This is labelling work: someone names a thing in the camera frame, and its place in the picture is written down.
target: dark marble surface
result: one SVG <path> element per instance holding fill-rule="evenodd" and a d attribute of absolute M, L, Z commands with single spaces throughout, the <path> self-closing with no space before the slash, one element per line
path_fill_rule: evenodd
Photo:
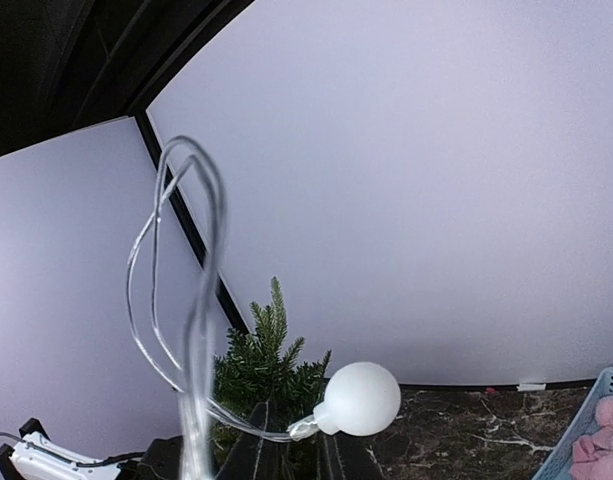
<path fill-rule="evenodd" d="M 387 480 L 530 480 L 587 393 L 405 391 L 368 449 Z"/>

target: white device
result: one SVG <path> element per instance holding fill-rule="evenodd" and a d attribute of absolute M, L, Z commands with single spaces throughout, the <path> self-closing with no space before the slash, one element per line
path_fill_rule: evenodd
<path fill-rule="evenodd" d="M 72 458 L 74 461 L 65 462 L 24 442 L 38 445 L 63 457 Z M 115 480 L 120 473 L 117 464 L 90 468 L 78 467 L 75 462 L 98 463 L 101 460 L 85 457 L 59 447 L 39 432 L 25 435 L 24 442 L 17 442 L 10 460 L 26 480 Z"/>

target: clear cable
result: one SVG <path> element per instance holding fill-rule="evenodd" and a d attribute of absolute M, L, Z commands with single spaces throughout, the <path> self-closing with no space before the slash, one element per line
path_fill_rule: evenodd
<path fill-rule="evenodd" d="M 191 154 L 187 156 L 181 168 L 173 175 L 169 185 L 165 187 L 168 158 L 171 151 L 179 145 L 186 146 L 191 151 Z M 175 358 L 175 355 L 166 343 L 159 328 L 156 308 L 157 263 L 159 251 L 159 225 L 161 223 L 162 207 L 178 186 L 181 178 L 190 169 L 195 170 L 199 180 L 206 189 L 211 214 L 210 242 L 207 246 L 208 251 L 206 263 L 204 265 L 204 281 L 201 282 L 200 287 L 196 291 L 191 311 L 184 323 L 182 361 L 180 362 Z M 300 438 L 300 435 L 295 433 L 299 429 L 295 430 L 292 436 L 289 433 L 273 433 L 260 430 L 212 399 L 214 332 L 213 324 L 208 318 L 208 309 L 210 300 L 213 298 L 217 286 L 219 262 L 224 244 L 225 219 L 225 188 L 214 162 L 194 140 L 184 136 L 173 138 L 164 148 L 160 158 L 156 179 L 154 210 L 137 236 L 128 258 L 125 294 L 133 340 L 155 371 L 180 394 L 179 403 L 182 424 L 184 435 L 188 439 L 186 444 L 189 446 L 189 448 L 186 449 L 187 454 L 184 455 L 182 462 L 182 471 L 184 475 L 186 475 L 185 478 L 208 478 L 206 476 L 202 477 L 198 473 L 201 469 L 206 471 L 206 444 L 209 429 L 208 415 L 211 415 L 213 418 L 226 425 L 230 425 L 241 431 L 260 436 L 270 441 L 286 443 Z M 180 377 L 179 381 L 176 381 L 169 375 L 148 352 L 139 337 L 134 318 L 132 278 L 140 248 L 151 229 L 153 229 L 154 234 L 151 265 L 152 289 L 150 295 L 151 326 L 162 349 L 178 370 L 178 376 Z"/>

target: green foliage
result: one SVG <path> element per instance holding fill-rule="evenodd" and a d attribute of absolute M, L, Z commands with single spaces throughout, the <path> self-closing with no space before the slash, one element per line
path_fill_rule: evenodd
<path fill-rule="evenodd" d="M 261 307 L 253 302 L 251 311 L 255 331 L 242 334 L 230 329 L 230 348 L 225 356 L 216 359 L 215 398 L 244 418 L 259 402 L 272 401 L 277 408 L 278 427 L 285 429 L 311 414 L 321 401 L 331 352 L 319 362 L 299 364 L 304 338 L 295 339 L 284 349 L 288 321 L 277 278 L 271 280 L 271 304 Z M 216 427 L 214 437 L 216 447 L 227 452 L 237 435 L 229 429 Z M 304 452 L 312 450 L 307 443 L 300 442 L 291 449 L 291 457 L 299 463 L 304 462 Z"/>

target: pink fluffy object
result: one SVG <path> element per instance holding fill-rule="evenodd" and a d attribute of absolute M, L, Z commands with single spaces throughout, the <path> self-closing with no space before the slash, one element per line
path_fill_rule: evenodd
<path fill-rule="evenodd" d="M 593 473 L 593 467 L 596 462 L 593 463 L 575 463 L 570 469 L 570 476 L 574 480 L 590 480 Z"/>
<path fill-rule="evenodd" d="M 589 480 L 613 480 L 613 453 L 595 462 Z"/>
<path fill-rule="evenodd" d="M 613 445 L 613 428 L 604 427 L 599 432 L 594 433 L 591 437 L 597 448 L 602 450 L 612 450 Z"/>
<path fill-rule="evenodd" d="M 600 427 L 613 426 L 613 396 L 603 397 L 597 402 L 595 420 Z"/>

